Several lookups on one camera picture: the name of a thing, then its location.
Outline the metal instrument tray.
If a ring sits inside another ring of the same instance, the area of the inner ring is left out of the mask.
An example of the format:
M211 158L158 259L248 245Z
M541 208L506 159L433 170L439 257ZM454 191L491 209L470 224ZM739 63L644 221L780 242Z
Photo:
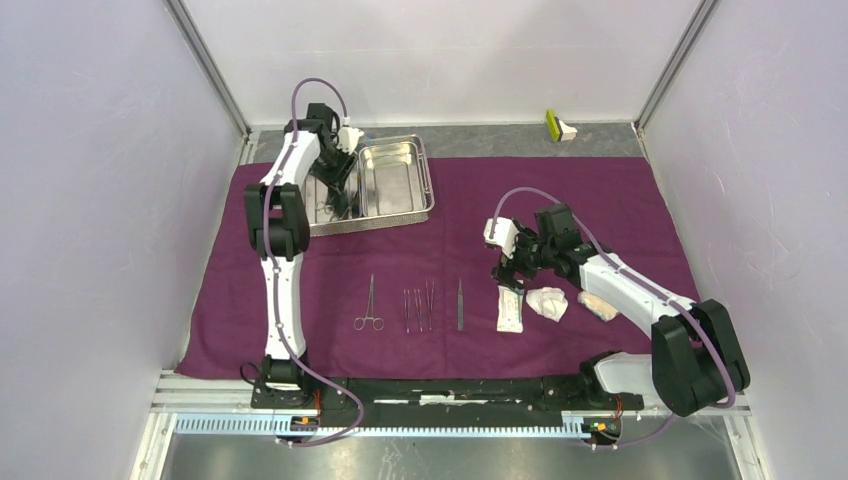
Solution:
M325 186L312 175L306 177L302 193L312 237L423 223L435 206L426 151L412 134L378 138L360 147L344 189L351 214L345 220L331 220L316 211Z

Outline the beige gauze roll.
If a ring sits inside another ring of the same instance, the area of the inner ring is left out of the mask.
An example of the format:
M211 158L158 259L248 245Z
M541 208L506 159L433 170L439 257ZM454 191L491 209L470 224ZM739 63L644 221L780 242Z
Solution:
M604 322L609 322L619 315L619 310L597 295L582 291L577 300L593 315Z

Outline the steel scalpel handle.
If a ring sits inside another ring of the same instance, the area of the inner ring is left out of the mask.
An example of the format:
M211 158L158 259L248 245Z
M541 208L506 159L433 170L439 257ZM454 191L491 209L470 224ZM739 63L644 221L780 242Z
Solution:
M433 305L435 299L435 279L425 281L425 297L427 308L427 326L428 330L433 330Z
M462 279L458 279L457 288L457 330L464 331L464 292Z

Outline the purple cloth wrap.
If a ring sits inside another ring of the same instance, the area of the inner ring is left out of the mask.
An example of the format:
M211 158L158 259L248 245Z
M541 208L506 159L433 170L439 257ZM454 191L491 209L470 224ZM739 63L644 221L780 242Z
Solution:
M404 227L319 237L301 274L301 318L309 365L332 377L430 379L519 378L571 374L606 351L646 353L649 339L629 320L604 322L576 300L577 290L550 272L534 287L562 289L560 322L523 311L521 334L496 330L499 254L483 230L494 213L532 225L536 210L557 199L596 238L641 274L690 298L698 293L672 218L641 158L461 158L430 163L436 203L427 221ZM365 314L370 276L375 312L385 326L353 328ZM462 279L464 331L457 330ZM435 279L433 330L425 281ZM403 289L410 290L405 332ZM413 290L423 302L417 325Z

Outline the yellow green white object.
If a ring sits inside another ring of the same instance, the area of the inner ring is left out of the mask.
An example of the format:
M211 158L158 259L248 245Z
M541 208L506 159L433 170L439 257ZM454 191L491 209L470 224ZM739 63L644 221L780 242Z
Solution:
M578 134L578 130L561 120L553 109L546 110L545 124L553 142L570 142L573 141Z

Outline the steel surgical scissors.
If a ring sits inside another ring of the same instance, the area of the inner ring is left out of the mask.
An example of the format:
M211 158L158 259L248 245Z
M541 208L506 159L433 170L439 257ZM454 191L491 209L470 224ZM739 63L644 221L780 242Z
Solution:
M345 220L351 214L351 201L345 189L328 188L322 200L316 203L316 211L331 220Z

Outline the white gauze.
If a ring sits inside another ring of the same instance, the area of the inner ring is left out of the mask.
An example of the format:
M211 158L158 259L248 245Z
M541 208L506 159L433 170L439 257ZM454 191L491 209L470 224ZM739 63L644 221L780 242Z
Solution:
M554 287L528 290L525 301L537 315L554 322L561 321L569 306L565 292Z

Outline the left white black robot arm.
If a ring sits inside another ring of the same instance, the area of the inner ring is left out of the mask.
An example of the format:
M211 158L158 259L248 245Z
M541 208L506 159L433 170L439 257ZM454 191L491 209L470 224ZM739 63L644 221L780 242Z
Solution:
M300 307L300 277L310 240L304 189L313 177L326 188L325 204L339 216L351 201L348 178L359 135L324 103L311 103L302 119L284 129L280 156L269 172L244 190L247 231L260 259L267 292L268 337L252 380L256 409L298 408L313 400Z

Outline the white sterile packet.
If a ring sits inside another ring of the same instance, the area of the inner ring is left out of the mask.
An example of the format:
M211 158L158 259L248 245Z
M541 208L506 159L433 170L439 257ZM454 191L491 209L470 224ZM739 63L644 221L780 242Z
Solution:
M500 333L521 334L524 331L522 321L523 291L499 285L498 292L496 330Z

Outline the aluminium frame rail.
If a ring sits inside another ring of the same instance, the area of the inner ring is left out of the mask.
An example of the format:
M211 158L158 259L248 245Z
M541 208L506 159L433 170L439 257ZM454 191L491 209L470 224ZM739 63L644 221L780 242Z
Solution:
M556 427L323 427L308 408L257 410L252 385L160 375L135 479L767 479L744 397L673 419L564 412Z

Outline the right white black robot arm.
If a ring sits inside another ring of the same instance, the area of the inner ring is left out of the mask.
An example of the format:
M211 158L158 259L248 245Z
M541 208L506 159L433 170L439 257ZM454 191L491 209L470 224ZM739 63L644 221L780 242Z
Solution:
M585 405L602 408L617 394L649 396L679 417L734 405L751 374L722 303L695 301L650 280L600 243L566 204L537 210L535 221L530 228L501 215L488 219L484 242L500 251L496 282L519 293L524 280L550 270L650 341L647 354L611 351L583 362L577 392Z

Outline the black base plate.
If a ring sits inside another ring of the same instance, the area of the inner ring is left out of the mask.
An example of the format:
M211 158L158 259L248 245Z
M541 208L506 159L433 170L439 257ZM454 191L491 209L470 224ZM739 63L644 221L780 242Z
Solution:
M346 388L364 405L362 427L556 427L564 412L640 411L635 394L604 393L582 374L523 379L388 380L337 377L332 388L308 380L303 390L253 387L257 410L308 408L323 427L352 424L359 415Z

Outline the steel forceps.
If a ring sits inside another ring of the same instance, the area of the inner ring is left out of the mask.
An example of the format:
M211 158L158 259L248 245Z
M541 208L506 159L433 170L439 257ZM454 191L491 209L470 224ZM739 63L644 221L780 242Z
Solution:
M420 332L423 332L423 302L422 302L422 298L421 298L421 292L420 292L419 289L413 290L413 300L414 300L418 329L419 329Z
M374 331L381 331L385 326L383 318L375 312L375 276L371 275L369 280L368 299L365 314L353 320L353 328L356 331L364 330L370 325Z

